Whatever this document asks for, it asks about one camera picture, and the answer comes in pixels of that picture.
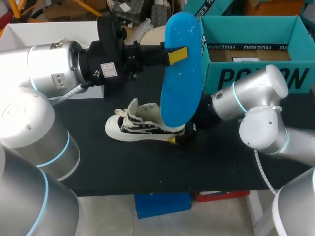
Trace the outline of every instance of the white box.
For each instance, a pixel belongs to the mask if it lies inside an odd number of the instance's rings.
[[[88,48],[92,41],[99,40],[97,23],[86,21],[10,24],[0,38],[0,51],[55,43],[65,38],[77,41],[83,48]],[[95,86],[70,99],[103,97],[104,86]]]

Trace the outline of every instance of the white tile floor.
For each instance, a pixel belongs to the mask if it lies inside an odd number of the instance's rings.
[[[260,191],[265,209],[273,197]],[[193,203],[188,211],[137,219],[133,195],[81,197],[82,236],[252,236],[246,199]]]

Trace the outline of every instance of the blue box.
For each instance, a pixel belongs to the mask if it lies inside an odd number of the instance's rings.
[[[315,82],[315,44],[297,16],[202,16],[202,75],[207,94],[273,64],[290,93],[308,93]],[[211,62],[207,49],[287,50],[291,61]]]
[[[190,193],[135,194],[134,203],[138,219],[164,215],[191,207]]]
[[[184,12],[193,14],[197,19],[204,15],[220,16],[233,0],[189,0]]]

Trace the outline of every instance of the black table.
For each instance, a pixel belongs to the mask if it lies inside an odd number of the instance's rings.
[[[267,189],[253,150],[239,138],[239,123],[229,121],[198,131],[191,146],[159,141],[120,142],[109,138],[106,120],[137,97],[139,104],[159,103],[163,67],[147,68],[137,82],[104,99],[68,100],[56,106],[81,150],[78,169],[63,183],[78,196]],[[286,125],[315,129],[312,94],[290,94],[282,103]],[[274,188],[309,166],[260,154]]]

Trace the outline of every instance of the white canvas sneaker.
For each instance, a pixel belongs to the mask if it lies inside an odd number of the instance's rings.
[[[138,106],[138,99],[133,99],[127,109],[115,110],[105,125],[106,134],[116,140],[133,142],[139,140],[170,141],[185,133],[185,125],[171,128],[166,126],[156,103]]]

